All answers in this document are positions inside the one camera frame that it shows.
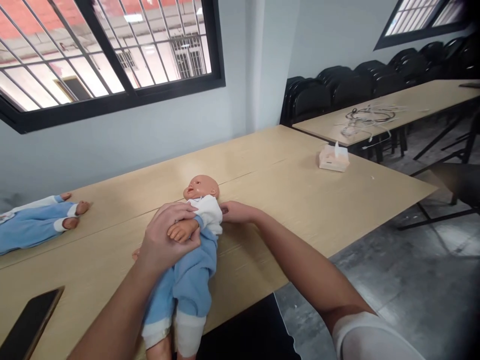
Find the doll head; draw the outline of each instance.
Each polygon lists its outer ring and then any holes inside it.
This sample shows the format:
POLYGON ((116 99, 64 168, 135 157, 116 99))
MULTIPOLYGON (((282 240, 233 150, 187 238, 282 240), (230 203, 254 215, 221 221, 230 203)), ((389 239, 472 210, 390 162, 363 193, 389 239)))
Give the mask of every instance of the doll head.
POLYGON ((183 190, 183 197, 185 200, 198 199, 212 195, 216 199, 219 198, 220 188, 215 180, 207 175, 197 175, 188 184, 188 187, 183 190))

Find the light wood tabletop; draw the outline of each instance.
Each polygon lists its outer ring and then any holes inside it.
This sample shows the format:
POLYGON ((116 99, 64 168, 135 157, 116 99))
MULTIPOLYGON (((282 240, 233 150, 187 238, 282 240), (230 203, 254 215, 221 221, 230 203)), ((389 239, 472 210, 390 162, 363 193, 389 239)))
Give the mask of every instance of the light wood tabletop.
MULTIPOLYGON (((298 134, 305 141, 312 138, 298 134)), ((314 148, 223 182, 220 201, 236 200, 266 211, 329 257, 436 189, 354 155, 345 173, 319 169, 314 148)), ((173 189, 184 185, 170 186, 170 191, 177 191, 173 189)), ((32 356, 32 360, 64 359, 132 266, 131 253, 141 243, 154 213, 1 269, 0 343, 29 299, 65 285, 32 356)), ((212 307, 206 332, 287 283, 254 226, 222 226, 217 271, 209 283, 212 307)), ((137 358, 144 356, 140 349, 137 358)))
POLYGON ((278 125, 79 188, 69 201, 93 203, 79 226, 39 246, 0 256, 0 269, 182 200, 184 188, 196 175, 206 174, 223 184, 290 157, 317 152, 324 144, 278 125))
POLYGON ((479 81, 434 80, 426 82, 358 105, 296 123, 293 125, 293 128, 329 142, 338 141, 340 145, 348 147, 370 138, 371 135, 375 136, 385 133, 387 129, 398 128, 441 110, 479 97, 480 89, 459 87, 460 84, 472 82, 479 81), (353 108, 360 110, 373 104, 407 107, 407 110, 396 113, 396 120, 382 124, 381 127, 370 126, 367 129, 368 132, 361 131, 351 136, 345 136, 341 133, 342 129, 349 122, 345 116, 351 112, 353 108))

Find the human hand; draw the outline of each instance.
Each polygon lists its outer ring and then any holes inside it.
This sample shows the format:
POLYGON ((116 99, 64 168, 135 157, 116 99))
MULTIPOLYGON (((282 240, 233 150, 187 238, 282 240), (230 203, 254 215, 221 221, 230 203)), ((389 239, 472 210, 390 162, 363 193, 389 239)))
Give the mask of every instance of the human hand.
POLYGON ((179 222, 174 223, 172 226, 170 226, 166 234, 170 237, 170 239, 175 240, 179 243, 183 243, 199 227, 199 223, 195 219, 180 220, 179 222))
POLYGON ((223 221, 227 223, 254 223, 261 210, 237 201, 227 201, 220 205, 223 221))
POLYGON ((200 231, 195 231, 190 240, 183 243, 173 241, 167 235, 175 222, 193 219, 197 211, 189 203, 174 202, 163 205, 146 227, 136 264, 142 269, 159 276, 175 265, 185 254, 200 246, 200 231))

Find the blue baby clothes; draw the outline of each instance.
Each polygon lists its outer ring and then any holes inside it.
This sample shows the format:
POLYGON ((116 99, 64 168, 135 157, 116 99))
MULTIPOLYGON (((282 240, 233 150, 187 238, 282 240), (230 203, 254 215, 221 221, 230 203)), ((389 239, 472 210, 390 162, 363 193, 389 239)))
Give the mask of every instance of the blue baby clothes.
POLYGON ((158 282, 145 314, 142 336, 149 349, 169 333, 177 299, 178 350, 184 357, 197 353, 212 304, 208 281, 217 269, 217 239, 222 233, 222 211, 211 195, 188 201, 198 209, 200 247, 186 254, 158 282))
POLYGON ((67 229, 66 218, 77 218, 77 204, 61 196, 16 207, 0 216, 0 256, 15 249, 37 246, 59 236, 67 229))

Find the concrete floor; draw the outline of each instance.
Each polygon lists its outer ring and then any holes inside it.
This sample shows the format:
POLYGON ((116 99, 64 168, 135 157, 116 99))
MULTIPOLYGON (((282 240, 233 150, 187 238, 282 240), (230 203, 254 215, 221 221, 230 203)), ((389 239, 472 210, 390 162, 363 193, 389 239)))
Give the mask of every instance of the concrete floor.
MULTIPOLYGON (((464 120, 419 161, 413 157, 442 129, 444 119, 416 122, 408 136, 408 151, 400 157, 385 153, 383 165, 411 174, 461 149, 446 151, 456 137, 468 131, 464 120)), ((480 136, 470 158, 480 164, 480 136)), ((426 172, 419 179, 429 178, 426 172)), ((451 193, 435 192, 421 203, 431 216, 469 209, 450 206, 451 193)), ((405 231, 397 226, 424 220, 412 206, 331 258, 370 306, 402 334, 427 360, 460 359, 472 311, 480 304, 480 216, 472 214, 405 231)), ((275 293, 288 333, 303 360, 334 360, 330 334, 320 316, 289 283, 275 293)))

